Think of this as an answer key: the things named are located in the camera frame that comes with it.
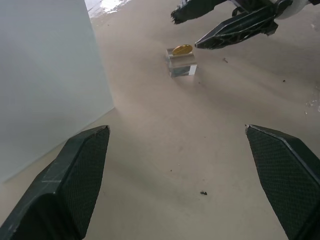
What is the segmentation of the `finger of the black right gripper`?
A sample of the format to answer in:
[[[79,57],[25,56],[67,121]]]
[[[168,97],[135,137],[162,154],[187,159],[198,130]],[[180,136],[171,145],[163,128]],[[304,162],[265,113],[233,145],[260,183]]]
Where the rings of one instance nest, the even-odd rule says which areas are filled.
[[[217,5],[236,0],[181,0],[181,3],[170,14],[174,24],[200,18],[214,10]]]
[[[222,49],[248,40],[256,35],[272,35],[278,25],[275,10],[265,6],[251,13],[240,13],[229,18],[199,39],[194,46],[198,49]]]

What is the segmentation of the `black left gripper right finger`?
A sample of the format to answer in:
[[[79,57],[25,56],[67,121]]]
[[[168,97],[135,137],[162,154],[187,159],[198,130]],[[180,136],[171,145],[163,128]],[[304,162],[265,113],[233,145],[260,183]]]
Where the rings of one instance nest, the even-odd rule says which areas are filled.
[[[320,240],[320,159],[297,137],[248,124],[260,184],[288,240]]]

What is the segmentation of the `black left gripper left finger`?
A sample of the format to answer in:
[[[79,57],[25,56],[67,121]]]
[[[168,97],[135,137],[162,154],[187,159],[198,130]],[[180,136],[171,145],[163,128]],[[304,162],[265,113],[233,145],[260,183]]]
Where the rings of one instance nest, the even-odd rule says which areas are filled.
[[[69,138],[0,226],[0,240],[83,240],[101,189],[109,138],[108,125]]]

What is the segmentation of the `white box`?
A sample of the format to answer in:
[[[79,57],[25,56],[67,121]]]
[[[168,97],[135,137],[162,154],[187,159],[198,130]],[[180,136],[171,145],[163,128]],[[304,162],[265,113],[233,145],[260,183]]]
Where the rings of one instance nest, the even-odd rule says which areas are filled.
[[[0,0],[0,183],[113,108],[85,0]]]

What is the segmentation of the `gold coin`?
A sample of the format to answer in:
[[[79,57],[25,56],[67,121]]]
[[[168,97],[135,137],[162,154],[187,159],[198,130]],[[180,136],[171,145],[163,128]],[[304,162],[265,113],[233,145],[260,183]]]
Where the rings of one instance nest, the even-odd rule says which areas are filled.
[[[184,44],[184,45],[175,47],[172,50],[172,55],[173,56],[187,55],[187,54],[190,54],[192,50],[193,50],[193,47],[190,44]]]

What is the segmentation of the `clear acrylic block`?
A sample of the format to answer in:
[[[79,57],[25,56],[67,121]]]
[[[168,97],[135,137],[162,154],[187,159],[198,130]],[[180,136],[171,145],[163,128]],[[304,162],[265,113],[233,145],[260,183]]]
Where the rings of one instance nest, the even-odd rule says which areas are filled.
[[[172,78],[193,76],[198,66],[193,52],[173,55],[173,50],[174,48],[166,49],[166,63],[170,76]]]

